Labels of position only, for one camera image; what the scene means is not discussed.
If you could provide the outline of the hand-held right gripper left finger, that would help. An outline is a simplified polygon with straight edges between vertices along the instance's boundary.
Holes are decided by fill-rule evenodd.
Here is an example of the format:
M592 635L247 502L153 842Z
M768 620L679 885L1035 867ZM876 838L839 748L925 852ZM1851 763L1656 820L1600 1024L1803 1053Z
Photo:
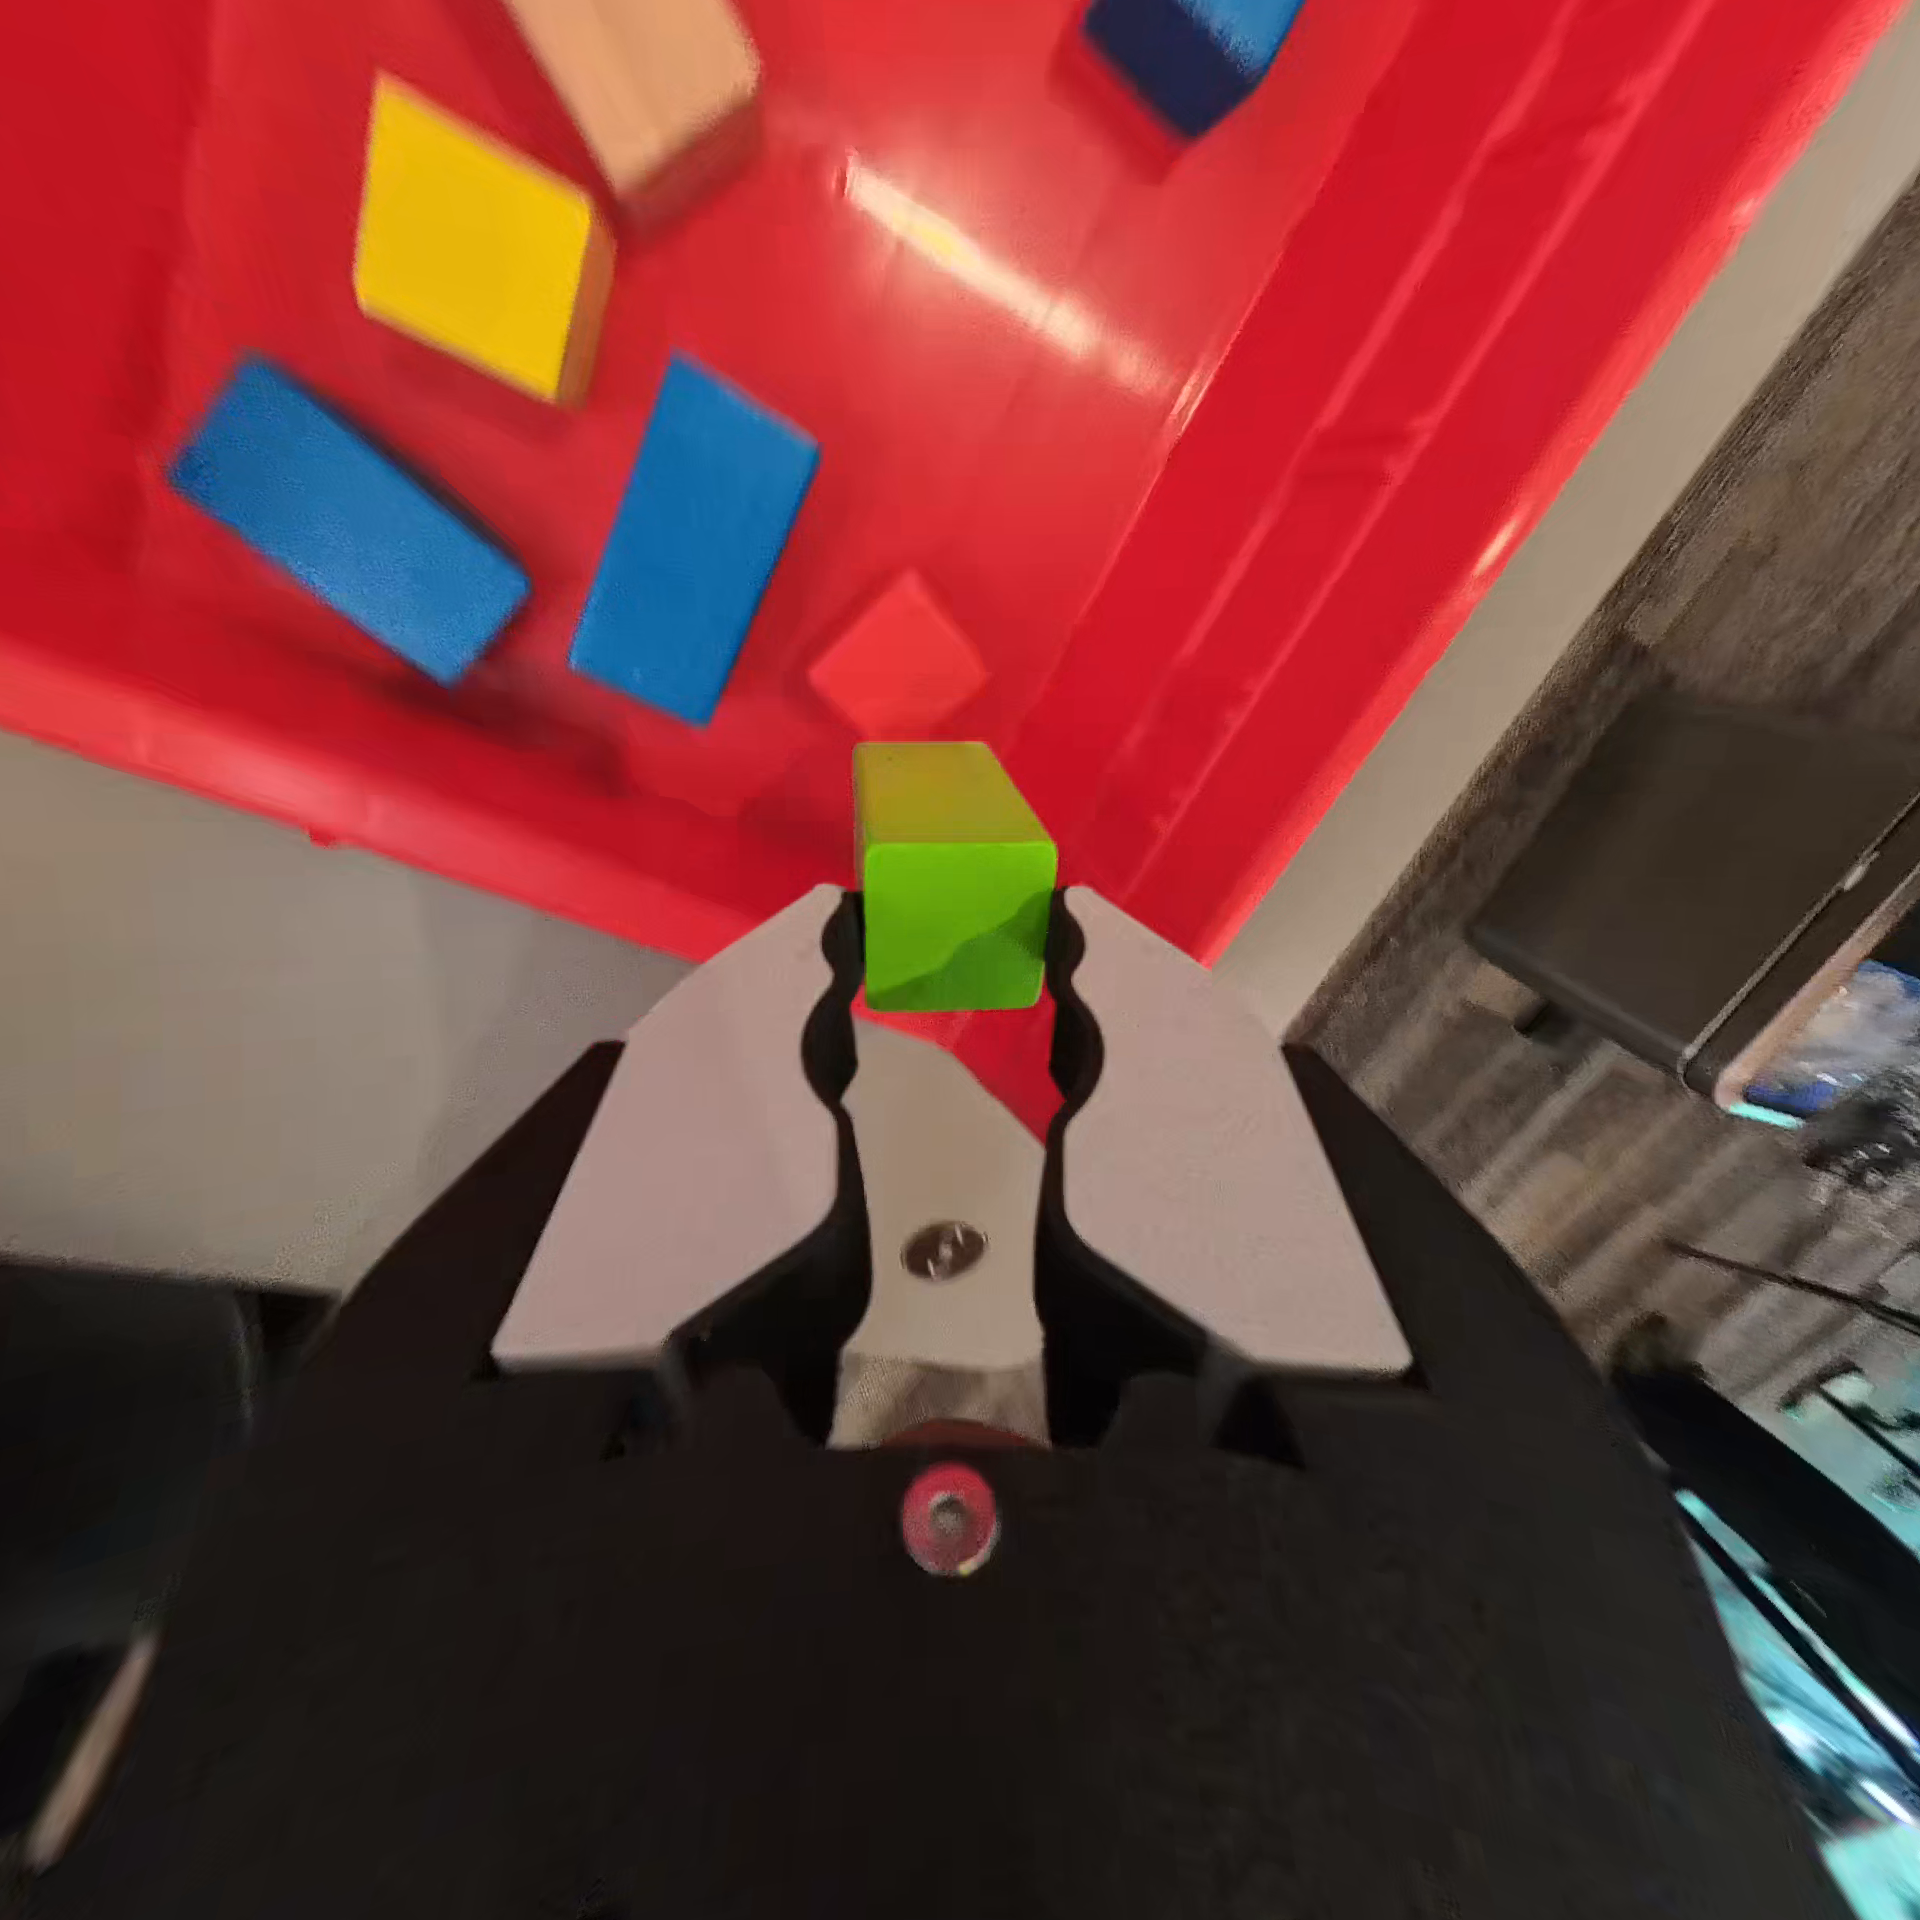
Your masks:
M499 1372L837 1386L873 1296L846 1109L862 930L853 893L804 891L636 1022L494 1333Z

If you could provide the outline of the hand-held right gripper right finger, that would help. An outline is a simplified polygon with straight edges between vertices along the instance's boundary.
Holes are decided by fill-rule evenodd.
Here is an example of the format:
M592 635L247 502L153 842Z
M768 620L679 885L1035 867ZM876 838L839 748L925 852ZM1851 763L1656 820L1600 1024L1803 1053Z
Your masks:
M1063 1255L1179 1356L1403 1378L1407 1336L1251 1004L1093 888L1056 895L1046 994Z

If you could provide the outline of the green wooden block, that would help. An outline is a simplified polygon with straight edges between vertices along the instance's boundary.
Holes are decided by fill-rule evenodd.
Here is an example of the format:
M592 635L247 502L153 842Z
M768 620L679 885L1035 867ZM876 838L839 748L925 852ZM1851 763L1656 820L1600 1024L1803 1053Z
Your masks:
M1061 858L993 750L859 742L853 805L869 1007L886 1018L1033 1007Z

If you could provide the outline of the pile of coloured wooden blocks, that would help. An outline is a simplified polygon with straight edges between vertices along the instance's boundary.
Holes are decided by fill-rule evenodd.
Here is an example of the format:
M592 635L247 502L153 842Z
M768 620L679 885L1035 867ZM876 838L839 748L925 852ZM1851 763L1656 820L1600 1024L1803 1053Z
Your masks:
M1173 135L1267 77L1301 4L1088 4L1083 36ZM728 4L511 4L613 186L679 159L757 103ZM361 314L520 392L564 400L613 254L592 199L425 96L376 77L353 236ZM675 355L617 502L567 666L704 724L719 707L817 445ZM291 375L235 365L168 490L427 678L456 684L531 596L516 560Z

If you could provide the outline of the red plastic bin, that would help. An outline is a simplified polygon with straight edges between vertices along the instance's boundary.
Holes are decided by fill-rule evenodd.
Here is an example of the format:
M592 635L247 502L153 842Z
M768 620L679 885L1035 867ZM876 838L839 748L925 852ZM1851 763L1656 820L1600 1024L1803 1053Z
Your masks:
M853 878L809 669L915 568L1063 875L1216 959L1901 4L1309 4L1179 148L1079 4L740 4L555 408L357 311L376 71L573 178L502 4L5 4L5 734L705 959ZM462 688L164 468L284 363L534 602ZM820 445L705 726L564 666L672 352Z

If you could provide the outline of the grey desk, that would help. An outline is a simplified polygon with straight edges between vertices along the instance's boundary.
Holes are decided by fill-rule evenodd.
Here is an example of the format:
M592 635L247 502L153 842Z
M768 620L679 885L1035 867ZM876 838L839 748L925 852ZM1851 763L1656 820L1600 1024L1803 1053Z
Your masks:
M1231 936L1275 1034L1915 175L1891 31ZM344 1291L687 966L5 740L5 1253Z

